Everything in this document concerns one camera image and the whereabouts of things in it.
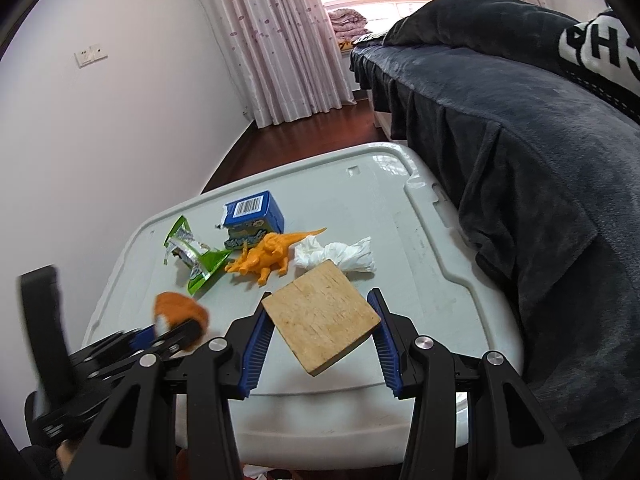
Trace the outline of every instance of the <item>barcode label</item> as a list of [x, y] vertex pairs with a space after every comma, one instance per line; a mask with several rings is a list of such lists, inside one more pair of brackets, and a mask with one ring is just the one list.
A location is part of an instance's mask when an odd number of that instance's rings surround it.
[[236, 208], [234, 209], [234, 218], [238, 218], [239, 216], [249, 215], [251, 213], [255, 213], [262, 209], [262, 199], [263, 195], [254, 196], [253, 198], [249, 198], [247, 200], [242, 200], [242, 202], [238, 202], [236, 204]]

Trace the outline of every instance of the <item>wooden block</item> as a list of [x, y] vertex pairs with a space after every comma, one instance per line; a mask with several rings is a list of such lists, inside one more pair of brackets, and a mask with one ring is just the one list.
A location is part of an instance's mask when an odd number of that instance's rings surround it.
[[351, 352], [380, 323], [376, 311], [331, 260], [271, 294], [262, 304], [312, 376]]

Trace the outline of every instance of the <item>wall socket panel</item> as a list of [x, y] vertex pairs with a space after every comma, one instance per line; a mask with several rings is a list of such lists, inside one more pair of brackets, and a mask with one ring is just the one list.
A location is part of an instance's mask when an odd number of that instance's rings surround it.
[[87, 66], [94, 61], [104, 59], [105, 57], [107, 57], [107, 53], [104, 51], [100, 43], [96, 43], [89, 48], [84, 48], [76, 52], [74, 56], [76, 58], [76, 63], [78, 63], [78, 68], [82, 68], [83, 66]]

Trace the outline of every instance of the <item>silver screw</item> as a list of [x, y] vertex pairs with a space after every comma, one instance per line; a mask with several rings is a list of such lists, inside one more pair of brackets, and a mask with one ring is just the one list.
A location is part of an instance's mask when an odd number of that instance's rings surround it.
[[223, 337], [217, 337], [209, 341], [209, 350], [214, 352], [220, 352], [226, 348], [226, 339]]
[[429, 348], [433, 348], [433, 339], [425, 335], [419, 335], [415, 338], [415, 345], [423, 350], [428, 350]]
[[494, 366], [500, 366], [504, 362], [504, 357], [500, 352], [489, 352], [486, 355], [486, 360]]
[[158, 361], [156, 354], [144, 354], [140, 358], [139, 362], [140, 362], [140, 366], [149, 368], [150, 366], [153, 366], [154, 364], [156, 364], [156, 361]]

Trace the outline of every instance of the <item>wooden floor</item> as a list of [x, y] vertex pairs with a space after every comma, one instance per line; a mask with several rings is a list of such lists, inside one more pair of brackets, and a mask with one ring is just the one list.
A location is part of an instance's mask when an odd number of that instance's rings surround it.
[[367, 100], [292, 123], [248, 131], [222, 161], [203, 192], [296, 160], [380, 140], [386, 137], [374, 127]]

